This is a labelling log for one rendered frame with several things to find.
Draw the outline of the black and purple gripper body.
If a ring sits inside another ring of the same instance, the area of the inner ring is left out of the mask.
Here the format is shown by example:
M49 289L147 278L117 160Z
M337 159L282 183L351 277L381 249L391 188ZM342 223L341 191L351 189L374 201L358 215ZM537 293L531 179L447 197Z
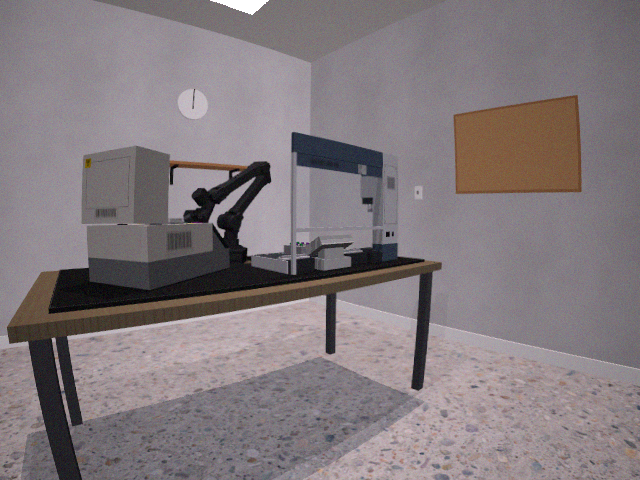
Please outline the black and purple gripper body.
M211 213L209 212L210 210L206 209L204 210L204 208L202 208L201 213L203 214L191 214L190 217L193 218L194 221L192 222L203 222L203 223L209 223L209 218L211 216ZM198 218L197 218L198 216Z

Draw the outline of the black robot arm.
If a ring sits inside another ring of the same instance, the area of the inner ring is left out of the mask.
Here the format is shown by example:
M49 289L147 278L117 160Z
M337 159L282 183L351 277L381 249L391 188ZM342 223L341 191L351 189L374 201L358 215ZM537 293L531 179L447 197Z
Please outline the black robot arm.
M192 221L194 220L192 217L190 217L191 213L201 213L202 208L204 208L205 210L210 210L210 213L212 214L215 204L220 204L221 201L226 199L226 197L231 192L256 176L252 184L248 187L248 189L244 192L244 194L240 197L236 204L232 208L230 208L229 211L226 211L224 214L219 215L217 218L217 226L220 229L224 229L226 231L224 232L223 239L229 246L229 249L243 249L243 246L239 245L237 233L233 232L239 232L241 221L244 218L244 211L251 204L260 190L267 183L270 184L271 182L270 163L268 163L267 161L254 162L249 166L247 166L249 168L242 171L233 178L227 180L225 183L212 188L218 190L210 189L207 192L205 188L198 188L193 192L191 197L198 206L202 207L196 208L196 210L185 210L183 215L185 222L192 223ZM263 173L265 176L263 175Z

